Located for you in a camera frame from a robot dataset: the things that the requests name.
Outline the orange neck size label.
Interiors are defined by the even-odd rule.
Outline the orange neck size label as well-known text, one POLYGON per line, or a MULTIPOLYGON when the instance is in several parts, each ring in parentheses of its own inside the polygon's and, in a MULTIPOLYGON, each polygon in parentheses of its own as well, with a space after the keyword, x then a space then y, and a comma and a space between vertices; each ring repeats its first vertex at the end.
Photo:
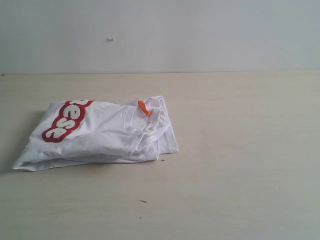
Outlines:
POLYGON ((151 117, 152 116, 152 112, 149 111, 146 107, 146 104, 144 101, 142 100, 138 100, 137 101, 137 105, 140 108, 140 110, 147 116, 147 117, 151 117))

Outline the white t-shirt red lettering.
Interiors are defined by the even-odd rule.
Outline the white t-shirt red lettering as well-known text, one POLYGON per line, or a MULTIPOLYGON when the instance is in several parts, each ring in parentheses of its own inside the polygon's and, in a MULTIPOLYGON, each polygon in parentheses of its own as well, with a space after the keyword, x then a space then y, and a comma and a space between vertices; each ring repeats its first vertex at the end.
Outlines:
POLYGON ((44 171, 91 163, 141 163, 178 151, 162 96, 126 104, 68 100, 50 104, 14 170, 44 171))

